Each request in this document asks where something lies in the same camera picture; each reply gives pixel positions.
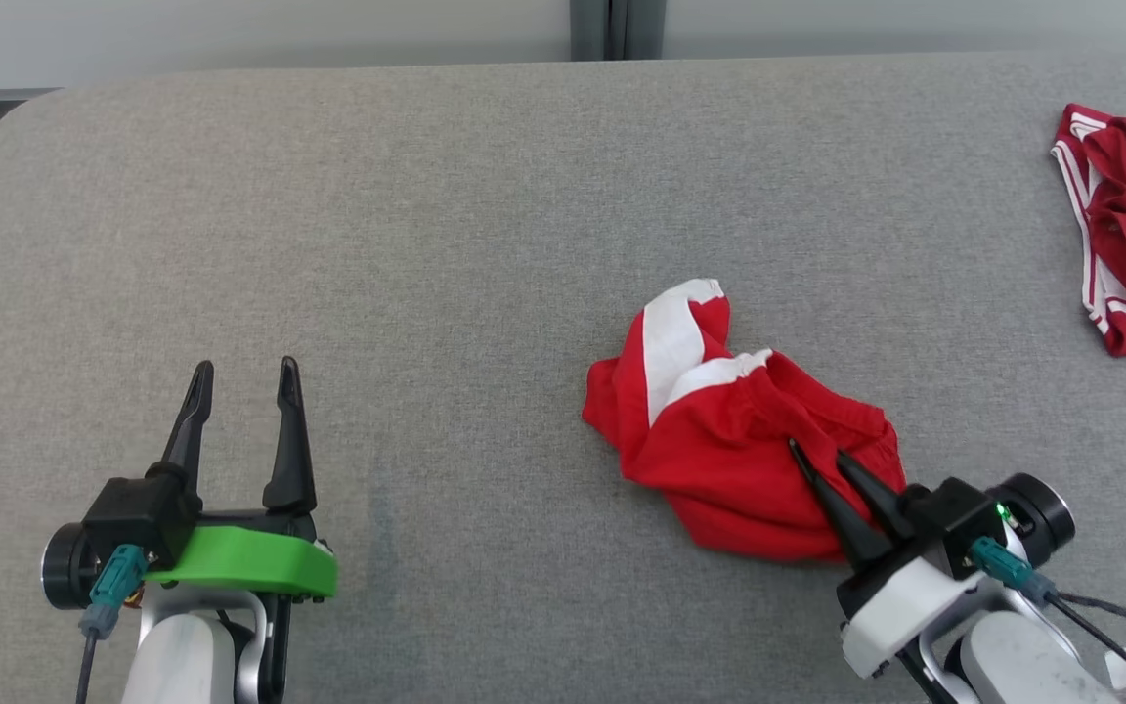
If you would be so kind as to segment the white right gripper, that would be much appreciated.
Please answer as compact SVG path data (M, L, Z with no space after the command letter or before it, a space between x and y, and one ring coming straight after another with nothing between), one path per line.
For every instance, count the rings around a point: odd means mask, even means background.
M854 571L876 565L895 545L915 540L915 529L901 513L901 494L848 452L835 453L835 472L866 504L867 518L813 466L799 442L790 438L788 451ZM932 647L974 611L978 594L988 589L988 576L975 571L955 578L939 540L919 540L908 549L913 552L910 561L895 567L870 600L847 620L844 662L859 678L872 679L885 661L908 656L917 678L957 681L935 658Z

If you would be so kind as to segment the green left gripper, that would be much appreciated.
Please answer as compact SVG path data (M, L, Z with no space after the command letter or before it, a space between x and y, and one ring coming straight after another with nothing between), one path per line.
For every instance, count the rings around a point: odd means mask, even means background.
M196 365L175 419L162 462L179 467L197 491L202 431L211 418L214 365ZM296 601L338 595L338 561L319 540L316 478L310 455L307 412L298 362L282 357L277 406L282 411L276 463L263 487L265 511L225 509L199 518L175 565L149 569L148 583L188 583L218 590L285 595Z

